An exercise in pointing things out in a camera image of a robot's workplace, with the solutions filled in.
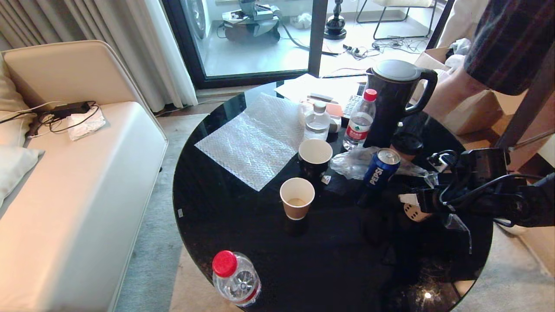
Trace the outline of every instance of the black electric kettle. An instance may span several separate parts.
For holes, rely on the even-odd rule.
[[[376,90],[378,97],[376,115],[364,147],[389,147],[399,121],[423,110],[430,100],[436,88],[437,73],[398,59],[388,59],[369,68],[366,74],[366,89]],[[416,105],[407,107],[412,92],[421,79],[428,81],[422,97]]]

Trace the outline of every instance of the white couch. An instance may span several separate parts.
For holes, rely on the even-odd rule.
[[[94,100],[107,124],[28,142],[46,152],[0,208],[0,311],[112,310],[167,139],[107,44],[3,56],[30,107]]]

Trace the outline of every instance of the couch cushion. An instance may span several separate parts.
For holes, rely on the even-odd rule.
[[[12,112],[0,110],[0,120],[4,116],[12,115]],[[25,143],[25,134],[29,131],[29,124],[33,120],[32,115],[21,116],[9,122],[0,123],[0,145],[21,147]]]
[[[0,55],[0,120],[13,112],[28,109],[16,86],[9,77],[4,58]],[[10,122],[0,123],[0,145],[23,146],[29,131],[32,115],[25,115]]]
[[[166,142],[136,102],[102,111],[107,124],[88,137],[29,143],[46,152],[0,209],[0,311],[105,311],[113,300]]]
[[[0,145],[0,207],[43,153],[38,149]]]

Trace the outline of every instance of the door frame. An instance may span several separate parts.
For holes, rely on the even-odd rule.
[[[293,79],[305,73],[318,77],[320,73],[321,48],[309,50],[307,69],[296,71],[237,74],[229,76],[206,77],[200,53],[196,47],[181,0],[161,0],[168,21],[175,35],[181,57],[193,84],[197,89],[237,87],[242,85],[265,84],[277,80]],[[327,0],[314,0],[312,3],[312,24],[310,47],[322,47],[326,22]]]

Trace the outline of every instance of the kettle handle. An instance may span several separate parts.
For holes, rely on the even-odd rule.
[[[420,100],[418,100],[418,103],[416,103],[416,105],[413,105],[405,109],[405,117],[418,113],[421,110],[423,110],[426,104],[428,104],[428,101],[430,100],[430,98],[432,97],[433,90],[436,88],[437,73],[427,68],[421,68],[421,70],[422,71],[420,72],[420,79],[424,79],[428,81],[428,83],[426,84],[426,89],[424,89],[424,92],[422,93],[422,97],[420,98]]]

